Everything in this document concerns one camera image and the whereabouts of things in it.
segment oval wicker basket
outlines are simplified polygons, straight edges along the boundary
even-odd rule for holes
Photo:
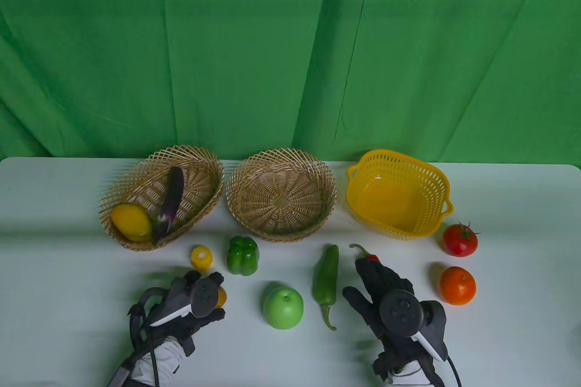
[[[328,166],[297,149],[271,149],[243,161],[226,187],[228,207],[253,234],[296,242],[325,223],[337,200]]]
[[[120,203],[141,206],[154,220],[165,197],[167,174],[171,167],[183,170],[183,197],[170,233],[159,241],[138,243],[125,238],[111,222],[111,210]],[[105,231],[124,248],[150,251],[177,239],[218,204],[224,191],[224,166],[216,154],[204,148],[174,146],[162,149],[139,163],[108,190],[99,217]]]

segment basket handle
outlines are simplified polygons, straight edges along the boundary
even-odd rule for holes
[[[446,210],[442,211],[440,218],[444,218],[454,213],[454,204],[450,202],[450,198],[448,197],[444,198],[444,202],[446,203]]]
[[[359,165],[347,169],[347,178],[349,178],[349,181],[353,180],[353,173],[357,171],[357,169],[359,169]]]

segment green apple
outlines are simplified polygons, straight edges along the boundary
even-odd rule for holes
[[[276,329],[296,327],[303,319],[303,297],[290,287],[279,286],[264,298],[262,315]]]

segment black cable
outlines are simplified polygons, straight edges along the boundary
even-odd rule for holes
[[[153,380],[155,387],[159,387],[159,376],[158,376],[158,361],[155,358],[155,352],[153,348],[153,341],[151,338],[151,331],[149,329],[149,323],[147,322],[147,317],[145,316],[145,309],[141,311],[141,316],[143,317],[143,327],[145,329],[145,338],[149,346],[149,354],[151,355],[151,363],[153,365]]]
[[[450,358],[450,356],[448,356],[448,363],[450,364],[450,367],[452,367],[452,372],[454,372],[454,376],[456,377],[456,382],[458,383],[458,387],[462,387],[462,382],[460,382],[460,377],[458,376],[458,371],[456,370],[456,366],[454,366],[454,362],[452,361],[452,358]]]

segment yellow fruit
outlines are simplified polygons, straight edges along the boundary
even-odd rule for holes
[[[216,308],[220,309],[224,307],[224,304],[226,304],[226,291],[222,287],[218,287],[218,304],[216,304]]]
[[[205,246],[198,246],[192,251],[191,261],[195,270],[203,272],[212,267],[214,264],[214,257],[212,256],[211,250]]]
[[[111,211],[111,221],[132,242],[149,242],[152,223],[145,211],[133,204],[117,204]]]

